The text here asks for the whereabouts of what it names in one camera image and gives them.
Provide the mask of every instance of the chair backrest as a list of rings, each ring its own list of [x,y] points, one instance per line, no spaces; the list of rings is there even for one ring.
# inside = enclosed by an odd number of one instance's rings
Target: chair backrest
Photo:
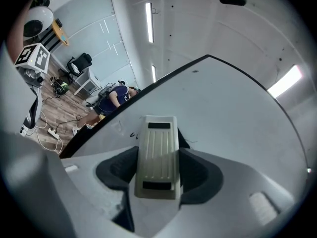
[[[90,57],[90,55],[83,53],[78,59],[76,59],[72,63],[77,66],[79,71],[82,71],[83,69],[92,65],[91,61],[92,58]]]

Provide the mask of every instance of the black chair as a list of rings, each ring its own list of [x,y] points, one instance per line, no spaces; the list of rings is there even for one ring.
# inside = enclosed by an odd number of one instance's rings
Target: black chair
[[[59,69],[63,73],[63,76],[61,76],[61,77],[67,77],[69,84],[71,84],[74,81],[74,79],[72,78],[71,75],[75,75],[76,77],[79,77],[85,68],[92,65],[92,63],[91,63],[92,58],[90,57],[90,55],[88,55],[86,53],[81,54],[80,57],[78,59],[76,59],[75,61],[73,61],[74,59],[75,59],[74,57],[71,57],[71,60],[69,60],[69,62],[67,63],[67,68],[69,70],[68,73],[64,72],[62,69]],[[76,73],[74,71],[74,69],[70,65],[71,63],[77,66],[79,73]]]

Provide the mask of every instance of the black and white pattern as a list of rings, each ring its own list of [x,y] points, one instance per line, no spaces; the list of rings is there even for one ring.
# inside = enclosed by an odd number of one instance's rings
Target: black and white pattern
[[[41,70],[45,70],[45,65],[46,65],[48,56],[49,56],[49,53],[43,47],[40,47],[34,65]]]
[[[28,61],[30,58],[32,52],[34,51],[36,45],[24,47],[23,51],[21,52],[20,56],[16,60],[15,64],[21,64]]]

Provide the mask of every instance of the dark blue shirt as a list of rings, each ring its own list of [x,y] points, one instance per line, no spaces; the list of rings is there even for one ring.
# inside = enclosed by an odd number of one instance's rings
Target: dark blue shirt
[[[117,93],[117,99],[120,105],[125,103],[129,99],[129,91],[128,87],[125,85],[115,87],[112,92],[115,91]],[[116,109],[115,105],[112,103],[110,99],[103,98],[99,103],[99,108],[104,112],[112,112]]]

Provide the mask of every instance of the wood plank flooring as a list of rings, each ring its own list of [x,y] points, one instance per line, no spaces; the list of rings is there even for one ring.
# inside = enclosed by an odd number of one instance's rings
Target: wood plank flooring
[[[45,80],[41,88],[43,100],[55,95],[53,92],[53,88],[50,84],[50,78],[53,76],[56,76],[57,78],[59,77],[58,69],[59,66],[51,57],[49,61],[48,73],[45,75]],[[57,125],[60,122],[76,119],[77,115],[83,117],[90,111],[89,108],[86,108],[81,104],[83,100],[87,97],[87,94],[85,94],[85,90],[82,90],[77,95],[74,95],[74,92],[78,88],[79,85],[74,82],[70,85],[68,92],[66,92],[66,94],[62,95],[60,98],[52,98],[43,102],[41,110],[45,114],[47,122],[54,129],[56,129]],[[75,125],[76,121],[72,121],[58,126],[57,133],[63,141],[63,148],[73,137],[71,129]],[[45,122],[39,119],[36,123],[36,126],[44,127]],[[48,149],[54,150],[57,143],[57,139],[55,139],[48,133],[49,127],[50,126],[47,125],[46,128],[36,128],[36,130],[38,132],[41,144]],[[38,142],[35,131],[33,133],[32,132],[33,129],[30,129],[28,131],[27,134],[30,134],[30,136],[28,137]],[[58,143],[57,150],[60,150],[60,148],[61,142]]]

